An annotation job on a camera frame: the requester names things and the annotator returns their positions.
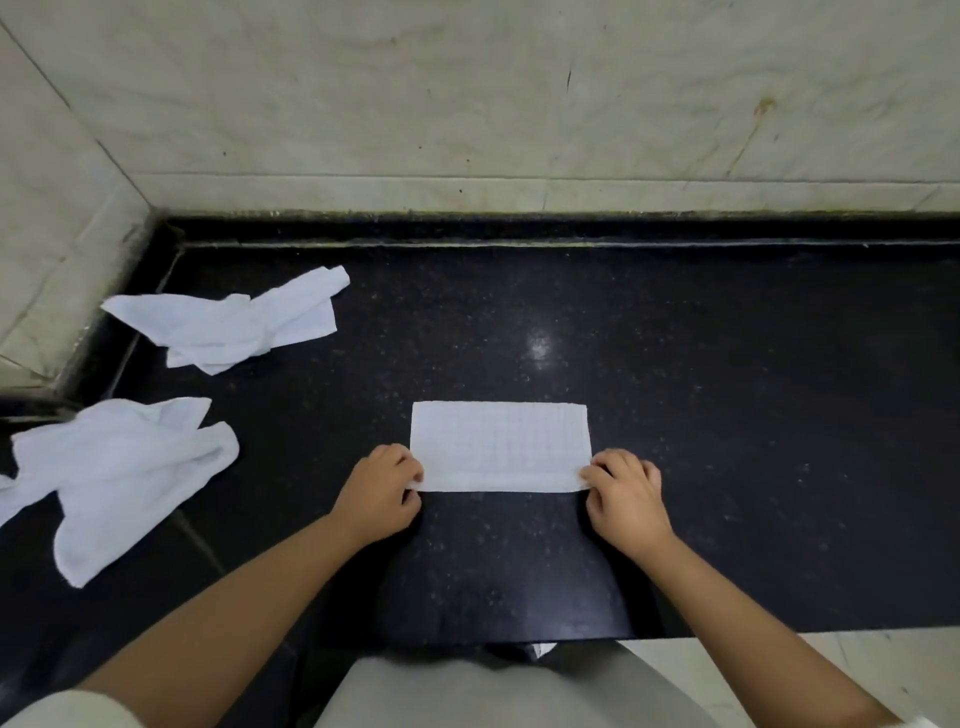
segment folded white cloth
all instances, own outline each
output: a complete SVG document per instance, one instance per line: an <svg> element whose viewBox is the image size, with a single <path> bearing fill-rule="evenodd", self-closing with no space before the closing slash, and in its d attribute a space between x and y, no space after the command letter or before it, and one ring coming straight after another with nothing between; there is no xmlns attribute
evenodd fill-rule
<svg viewBox="0 0 960 728"><path fill-rule="evenodd" d="M343 266L317 268L255 299L240 293L222 301L160 293L112 296L101 308L169 347L168 367L196 364L215 375L273 347L336 331L330 298L349 283Z"/></svg>
<svg viewBox="0 0 960 728"><path fill-rule="evenodd" d="M198 429L210 400L107 400L73 422L13 435L16 479L0 475L0 525L58 491L54 561L82 587L232 463L233 429Z"/></svg>

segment person's left arm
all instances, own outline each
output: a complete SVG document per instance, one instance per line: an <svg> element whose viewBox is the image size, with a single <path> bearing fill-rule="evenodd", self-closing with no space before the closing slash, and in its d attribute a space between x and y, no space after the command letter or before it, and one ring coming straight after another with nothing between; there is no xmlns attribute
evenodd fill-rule
<svg viewBox="0 0 960 728"><path fill-rule="evenodd" d="M126 706L146 728L213 728L320 588L362 547L420 510L423 468L381 445L350 474L333 510L193 597L86 678L78 690Z"/></svg>

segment tile floor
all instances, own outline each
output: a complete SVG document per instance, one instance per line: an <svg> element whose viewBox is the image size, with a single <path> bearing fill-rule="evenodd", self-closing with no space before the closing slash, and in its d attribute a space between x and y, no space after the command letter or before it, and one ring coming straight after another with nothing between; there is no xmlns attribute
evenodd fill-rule
<svg viewBox="0 0 960 728"><path fill-rule="evenodd" d="M960 627L824 632L804 639L898 716L925 716L938 728L960 728ZM697 640L623 644L722 728L753 726Z"/></svg>

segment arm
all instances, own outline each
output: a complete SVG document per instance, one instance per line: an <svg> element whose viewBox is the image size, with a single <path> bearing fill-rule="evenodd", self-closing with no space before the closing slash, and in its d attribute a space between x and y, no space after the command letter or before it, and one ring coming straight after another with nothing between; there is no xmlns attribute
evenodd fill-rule
<svg viewBox="0 0 960 728"><path fill-rule="evenodd" d="M758 728L900 724L674 535L653 463L604 450L581 476L592 488L587 509L596 532L670 599Z"/></svg>
<svg viewBox="0 0 960 728"><path fill-rule="evenodd" d="M147 728L213 728L337 569L410 524L420 496L405 489L422 474L407 448L379 446L329 515L193 597L79 689L112 697Z"/></svg>

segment finger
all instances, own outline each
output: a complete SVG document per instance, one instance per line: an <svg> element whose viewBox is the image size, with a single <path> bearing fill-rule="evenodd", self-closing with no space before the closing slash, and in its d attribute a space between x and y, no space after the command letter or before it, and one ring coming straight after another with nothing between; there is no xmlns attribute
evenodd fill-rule
<svg viewBox="0 0 960 728"><path fill-rule="evenodd" d="M391 465L396 465L400 460L405 457L413 457L414 453L409 449L405 448L399 443L393 443L388 445L387 449L383 451L383 458L389 462Z"/></svg>
<svg viewBox="0 0 960 728"><path fill-rule="evenodd" d="M646 472L643 470L643 465L640 463L640 459L630 452L628 449L615 449L614 452L620 455L623 458L623 461L627 464L627 467L630 468L630 472L634 475L642 475L646 477Z"/></svg>
<svg viewBox="0 0 960 728"><path fill-rule="evenodd" d="M404 487L406 487L407 483L411 480L416 480L418 483L423 482L423 465L421 465L420 461L413 455L399 463L396 466L396 471Z"/></svg>
<svg viewBox="0 0 960 728"><path fill-rule="evenodd" d="M594 465L603 465L609 470L613 477L629 478L631 475L630 466L616 450L605 449L593 456Z"/></svg>
<svg viewBox="0 0 960 728"><path fill-rule="evenodd" d="M588 465L580 469L579 473L590 488L606 490L613 485L613 476L597 465Z"/></svg>
<svg viewBox="0 0 960 728"><path fill-rule="evenodd" d="M412 521L416 517L417 513L420 512L422 506L423 501L420 500L420 494L417 491L407 491L403 502L400 503L400 510L409 516L410 521Z"/></svg>
<svg viewBox="0 0 960 728"><path fill-rule="evenodd" d="M587 496L587 515L591 522L599 521L603 517L603 497L598 490L591 490Z"/></svg>
<svg viewBox="0 0 960 728"><path fill-rule="evenodd" d="M659 493L663 484L663 476L660 475L660 468L649 460L640 460L640 465L643 466L643 472L646 474L647 480L650 481L650 485Z"/></svg>

